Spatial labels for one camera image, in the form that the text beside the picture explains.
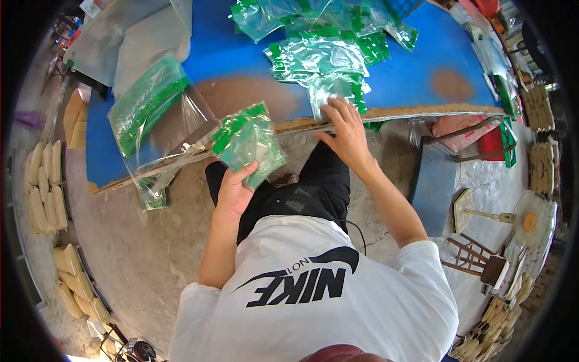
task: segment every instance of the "red bag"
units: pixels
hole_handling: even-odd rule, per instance
[[[434,123],[433,135],[434,137],[442,137],[449,133],[477,125],[483,120],[485,120],[485,118],[481,115],[462,114],[456,116],[443,116],[440,117],[436,123]],[[442,143],[444,143],[453,152],[457,153],[461,149],[464,149],[466,146],[474,143],[484,134],[492,131],[499,124],[499,120],[494,120],[484,127],[449,138],[448,140],[442,141]]]

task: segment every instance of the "wooden stool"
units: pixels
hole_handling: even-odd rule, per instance
[[[507,274],[510,263],[506,258],[496,255],[494,251],[479,244],[467,235],[461,233],[460,236],[467,239],[469,243],[465,245],[451,237],[447,238],[449,242],[459,248],[459,253],[456,255],[456,262],[452,264],[441,261],[441,263],[449,268],[476,275],[481,278],[483,283],[490,284],[493,288],[498,289]],[[479,252],[475,251],[475,246],[481,250]],[[466,257],[462,255],[463,251],[467,253]],[[477,271],[473,269],[473,267],[481,268],[482,271]]]

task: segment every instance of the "right hand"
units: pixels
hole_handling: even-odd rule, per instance
[[[341,97],[328,98],[328,104],[322,105],[321,109],[334,123],[336,137],[325,132],[316,133],[316,137],[326,143],[357,174],[375,162],[368,150],[362,118],[353,105]]]

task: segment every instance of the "left hand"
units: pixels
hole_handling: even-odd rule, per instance
[[[252,189],[243,184],[243,179],[254,173],[257,167],[257,161],[251,161],[237,172],[231,168],[225,171],[217,196],[216,212],[241,217],[254,194]]]

